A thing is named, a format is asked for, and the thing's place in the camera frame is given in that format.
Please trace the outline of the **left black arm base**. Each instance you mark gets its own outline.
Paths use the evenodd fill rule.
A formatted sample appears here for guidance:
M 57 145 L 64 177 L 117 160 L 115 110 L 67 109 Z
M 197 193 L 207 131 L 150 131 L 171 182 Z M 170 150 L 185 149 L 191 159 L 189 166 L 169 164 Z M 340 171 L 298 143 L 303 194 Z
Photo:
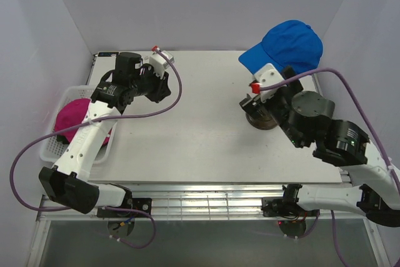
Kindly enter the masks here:
M 132 212 L 131 209 L 136 211 L 145 212 L 151 215 L 153 199 L 152 198 L 132 198 L 124 202 L 119 209 L 124 209 L 124 211 L 115 211 L 110 209 L 98 208 L 96 216 L 98 218 L 145 218 L 146 215 L 142 213 Z

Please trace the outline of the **white plastic basket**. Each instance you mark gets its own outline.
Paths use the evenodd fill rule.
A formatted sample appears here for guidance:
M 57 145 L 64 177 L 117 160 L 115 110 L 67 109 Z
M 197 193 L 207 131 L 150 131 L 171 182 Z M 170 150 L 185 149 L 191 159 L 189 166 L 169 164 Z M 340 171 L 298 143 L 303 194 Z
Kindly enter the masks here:
M 81 99 L 81 98 L 89 99 L 95 88 L 96 88 L 95 85 L 80 85 L 80 86 L 71 86 L 67 88 L 67 90 L 65 90 L 65 92 L 63 93 L 61 100 L 52 115 L 51 125 L 48 131 L 50 133 L 55 132 L 56 118 L 58 113 L 60 112 L 60 110 L 62 110 L 63 107 L 65 107 L 71 101 L 74 101 L 76 99 Z M 105 160 L 108 158 L 113 143 L 116 126 L 117 125 L 114 124 L 114 126 L 110 130 L 107 136 L 108 141 L 106 145 L 102 146 L 101 149 L 98 151 L 97 156 L 94 160 L 94 165 L 101 164 L 105 162 Z M 39 156 L 45 162 L 55 163 L 65 152 L 66 149 L 67 145 L 63 144 L 60 141 L 57 141 L 56 137 L 53 136 L 41 142 L 41 152 Z

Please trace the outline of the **aluminium rail frame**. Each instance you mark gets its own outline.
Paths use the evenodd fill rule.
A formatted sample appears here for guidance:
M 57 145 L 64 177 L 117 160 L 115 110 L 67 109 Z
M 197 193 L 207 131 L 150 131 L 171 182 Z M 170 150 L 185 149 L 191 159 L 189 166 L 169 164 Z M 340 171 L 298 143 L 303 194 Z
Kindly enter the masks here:
M 318 222 L 307 218 L 309 236 L 285 237 L 261 212 L 264 197 L 280 195 L 276 185 L 138 184 L 133 191 L 152 199 L 156 234 L 139 219 L 122 244 L 94 213 L 42 213 L 27 265 L 392 266 L 398 259 L 398 231 L 348 213 L 336 213 L 335 231 L 323 211 Z

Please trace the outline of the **pink baseball cap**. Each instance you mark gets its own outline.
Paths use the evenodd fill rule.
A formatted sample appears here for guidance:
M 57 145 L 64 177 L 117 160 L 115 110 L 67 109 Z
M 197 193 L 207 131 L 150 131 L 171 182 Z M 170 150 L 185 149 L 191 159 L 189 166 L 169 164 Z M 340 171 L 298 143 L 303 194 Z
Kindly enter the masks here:
M 75 99 L 74 101 L 71 101 L 70 103 L 65 105 L 56 116 L 54 130 L 61 131 L 63 129 L 82 123 L 87 113 L 90 102 L 91 100 L 88 98 L 81 98 Z M 72 141 L 76 132 L 77 130 L 74 129 L 72 131 L 58 134 L 56 136 L 56 141 L 67 145 Z

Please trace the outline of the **dark brown mannequin stand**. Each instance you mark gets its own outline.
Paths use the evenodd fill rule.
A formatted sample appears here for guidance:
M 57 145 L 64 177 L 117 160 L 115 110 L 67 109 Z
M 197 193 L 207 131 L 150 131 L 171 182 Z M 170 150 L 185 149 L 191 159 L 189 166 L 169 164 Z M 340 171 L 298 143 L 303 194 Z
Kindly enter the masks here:
M 259 118 L 254 118 L 246 113 L 246 119 L 251 126 L 260 130 L 271 130 L 278 125 L 269 114 Z

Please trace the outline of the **small black label sticker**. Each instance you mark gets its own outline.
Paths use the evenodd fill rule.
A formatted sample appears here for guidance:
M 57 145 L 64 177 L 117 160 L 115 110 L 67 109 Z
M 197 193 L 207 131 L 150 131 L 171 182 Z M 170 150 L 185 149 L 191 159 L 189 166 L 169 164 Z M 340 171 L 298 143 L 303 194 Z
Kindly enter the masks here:
M 106 57 L 117 56 L 118 54 L 119 54 L 119 52 L 99 52 L 99 53 L 97 53 L 97 57 L 106 58 Z

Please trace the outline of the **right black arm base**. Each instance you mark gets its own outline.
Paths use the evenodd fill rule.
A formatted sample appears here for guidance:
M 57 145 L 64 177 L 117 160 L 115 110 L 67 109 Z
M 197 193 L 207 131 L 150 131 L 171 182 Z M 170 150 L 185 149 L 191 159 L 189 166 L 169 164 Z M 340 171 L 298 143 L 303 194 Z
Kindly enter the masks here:
M 285 219 L 296 219 L 303 217 L 315 217 L 319 214 L 318 210 L 306 211 L 293 200 L 283 200 L 282 198 L 262 198 L 261 211 L 264 217 L 280 217 Z

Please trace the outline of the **blue baseball cap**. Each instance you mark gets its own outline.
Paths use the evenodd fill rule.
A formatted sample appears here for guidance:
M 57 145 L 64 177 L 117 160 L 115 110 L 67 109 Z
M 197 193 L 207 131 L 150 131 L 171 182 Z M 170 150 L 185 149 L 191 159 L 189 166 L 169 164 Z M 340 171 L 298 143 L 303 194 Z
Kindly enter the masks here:
M 238 57 L 238 61 L 256 74 L 271 63 L 279 72 L 287 66 L 301 74 L 319 65 L 323 42 L 312 27 L 300 20 L 288 20 L 271 28 L 261 42 Z

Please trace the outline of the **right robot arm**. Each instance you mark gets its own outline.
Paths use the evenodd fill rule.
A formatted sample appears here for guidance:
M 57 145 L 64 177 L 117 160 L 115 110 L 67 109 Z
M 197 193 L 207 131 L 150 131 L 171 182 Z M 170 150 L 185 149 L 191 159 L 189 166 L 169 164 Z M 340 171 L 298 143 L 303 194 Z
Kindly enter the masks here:
M 293 68 L 266 64 L 254 73 L 252 93 L 240 103 L 247 118 L 270 116 L 296 148 L 341 168 L 351 187 L 289 184 L 282 197 L 262 204 L 265 216 L 296 219 L 321 209 L 358 214 L 381 226 L 399 226 L 399 170 L 384 154 L 376 134 L 353 122 L 334 119 L 335 104 L 306 91 Z

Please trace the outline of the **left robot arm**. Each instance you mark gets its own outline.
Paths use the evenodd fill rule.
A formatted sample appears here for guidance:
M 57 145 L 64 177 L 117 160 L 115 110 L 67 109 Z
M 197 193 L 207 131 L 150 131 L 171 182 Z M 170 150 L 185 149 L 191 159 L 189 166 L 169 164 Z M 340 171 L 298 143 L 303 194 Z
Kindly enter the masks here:
M 134 98 L 145 96 L 159 103 L 171 94 L 166 70 L 173 62 L 173 56 L 159 48 L 153 49 L 146 63 L 136 53 L 117 54 L 114 69 L 101 77 L 91 95 L 82 127 L 53 166 L 39 173 L 51 201 L 84 214 L 106 206 L 121 217 L 132 211 L 126 188 L 92 184 L 88 179 L 104 140 Z

